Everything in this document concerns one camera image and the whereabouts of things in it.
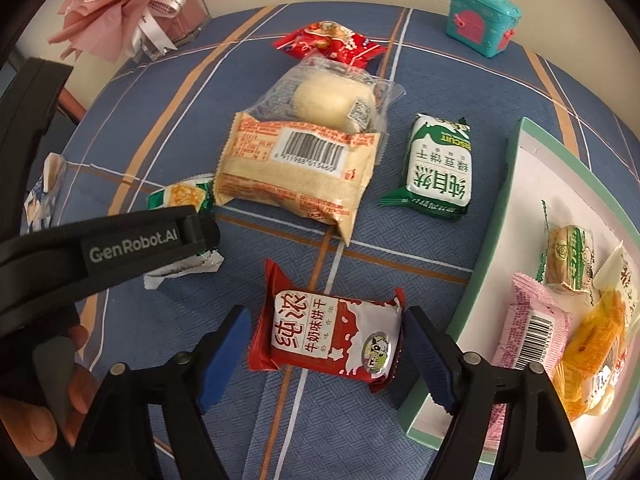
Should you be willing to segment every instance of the blue gripper pad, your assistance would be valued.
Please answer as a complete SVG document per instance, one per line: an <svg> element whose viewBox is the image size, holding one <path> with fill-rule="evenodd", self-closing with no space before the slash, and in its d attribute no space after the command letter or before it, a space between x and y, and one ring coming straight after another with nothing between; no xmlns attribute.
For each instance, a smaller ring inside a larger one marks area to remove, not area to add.
<svg viewBox="0 0 640 480"><path fill-rule="evenodd" d="M232 315L235 315L235 320L230 318ZM216 332L216 336L220 336L221 339L219 346L200 376L201 393L196 401L201 413L207 412L212 405L220 402L226 384L247 348L250 335L249 311L243 306L235 306Z"/></svg>
<svg viewBox="0 0 640 480"><path fill-rule="evenodd" d="M427 319L429 327L424 325L423 319ZM431 332L430 328L436 332L419 306L410 307L404 314L402 326L404 342L409 348L420 376L427 385L433 402L443 406L447 413L453 414L458 403L454 393L453 376L430 339L428 333Z"/></svg>

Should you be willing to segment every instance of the white ribbon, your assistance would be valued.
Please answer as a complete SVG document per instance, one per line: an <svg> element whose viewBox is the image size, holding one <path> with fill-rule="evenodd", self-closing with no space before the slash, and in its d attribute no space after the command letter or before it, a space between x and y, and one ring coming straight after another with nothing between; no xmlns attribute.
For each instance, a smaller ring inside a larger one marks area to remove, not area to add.
<svg viewBox="0 0 640 480"><path fill-rule="evenodd" d="M154 44L163 54L168 50L177 50L174 42L169 39L164 30L158 25L154 16L162 16L164 18L175 18L187 0L151 0L150 6L138 20L138 26L131 37L131 46L134 53L137 53L142 46L143 35L148 37L149 41Z"/></svg>
<svg viewBox="0 0 640 480"><path fill-rule="evenodd" d="M149 41L162 53L167 50L176 50L174 42L160 28L156 19L151 15L151 9L147 7L138 20L138 29L149 38Z"/></svg>

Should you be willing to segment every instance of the barcode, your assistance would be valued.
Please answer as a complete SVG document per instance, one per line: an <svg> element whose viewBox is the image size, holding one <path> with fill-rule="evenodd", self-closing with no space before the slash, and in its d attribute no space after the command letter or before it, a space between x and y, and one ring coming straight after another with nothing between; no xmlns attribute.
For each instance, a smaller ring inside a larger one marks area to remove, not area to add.
<svg viewBox="0 0 640 480"><path fill-rule="evenodd" d="M531 314L527 333L522 342L522 348L514 368L524 370L530 362L542 363L546 356L546 350L551 344L551 336L554 331L553 319Z"/></svg>
<svg viewBox="0 0 640 480"><path fill-rule="evenodd" d="M344 146L322 139L309 132L299 132L292 130L289 139L276 158L288 160L317 168L334 172L340 166Z"/></svg>
<svg viewBox="0 0 640 480"><path fill-rule="evenodd" d="M364 99L357 98L353 102L348 116L351 120L356 122L361 131L366 130L369 127L369 121L371 119L369 103Z"/></svg>

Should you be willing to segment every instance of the teal plastic container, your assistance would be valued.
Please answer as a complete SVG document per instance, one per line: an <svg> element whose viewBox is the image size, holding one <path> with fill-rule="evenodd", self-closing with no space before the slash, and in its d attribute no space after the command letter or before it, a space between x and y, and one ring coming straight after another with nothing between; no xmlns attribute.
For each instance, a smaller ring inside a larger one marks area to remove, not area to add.
<svg viewBox="0 0 640 480"><path fill-rule="evenodd" d="M451 0L447 34L493 57L507 48L521 16L509 0Z"/></svg>

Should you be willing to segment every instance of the table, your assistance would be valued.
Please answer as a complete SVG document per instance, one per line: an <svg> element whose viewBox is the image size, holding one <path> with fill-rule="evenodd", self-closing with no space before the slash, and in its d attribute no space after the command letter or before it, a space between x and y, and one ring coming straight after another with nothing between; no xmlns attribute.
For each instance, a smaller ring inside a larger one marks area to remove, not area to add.
<svg viewBox="0 0 640 480"><path fill-rule="evenodd" d="M389 144L364 194L351 245L345 248L324 224L232 201L217 212L225 257L217 273L167 280L155 291L138 278L79 305L91 332L82 359L98 377L114 362L155 366L191 349L235 303L247 306L255 322L265 258L293 283L332 294L384 300L401 286L409 304L420 304L446 328L492 215L508 135L522 116L564 142L640 226L640 141L571 76L517 44L485 59L444 34L445 16L345 2L221 16L164 59L125 65L64 151L70 169L54 222L142 209L158 187L214 171L234 113L296 63L272 41L317 20L336 20L388 46L368 70L407 92L389 111ZM417 112L464 116L471 126L472 201L457 222L377 206L400 181ZM406 352L391 386L375 395L340 377L296 368L249 372L242 362L205 421L232 479L419 480L435 452L405 437L396 416L416 378ZM628 414L627 427L637 415ZM159 410L152 410L152 423L165 475L177 478ZM489 475L488 466L476 473Z"/></svg>

